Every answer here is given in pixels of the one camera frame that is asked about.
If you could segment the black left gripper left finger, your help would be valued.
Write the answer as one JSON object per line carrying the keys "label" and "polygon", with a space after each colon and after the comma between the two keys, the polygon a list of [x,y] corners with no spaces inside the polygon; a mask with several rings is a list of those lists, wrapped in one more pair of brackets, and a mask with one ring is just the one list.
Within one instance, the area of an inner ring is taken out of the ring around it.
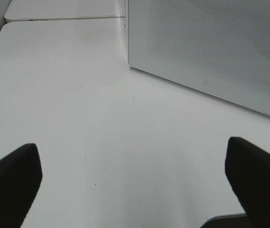
{"label": "black left gripper left finger", "polygon": [[27,143],[0,159],[0,228],[19,228],[43,178],[37,146]]}

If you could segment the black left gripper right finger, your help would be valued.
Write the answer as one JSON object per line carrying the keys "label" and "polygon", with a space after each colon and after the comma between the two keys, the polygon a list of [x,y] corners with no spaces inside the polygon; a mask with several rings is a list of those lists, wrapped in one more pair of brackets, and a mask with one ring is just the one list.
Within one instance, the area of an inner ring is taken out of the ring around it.
{"label": "black left gripper right finger", "polygon": [[225,174],[252,227],[270,228],[270,153],[230,137]]}

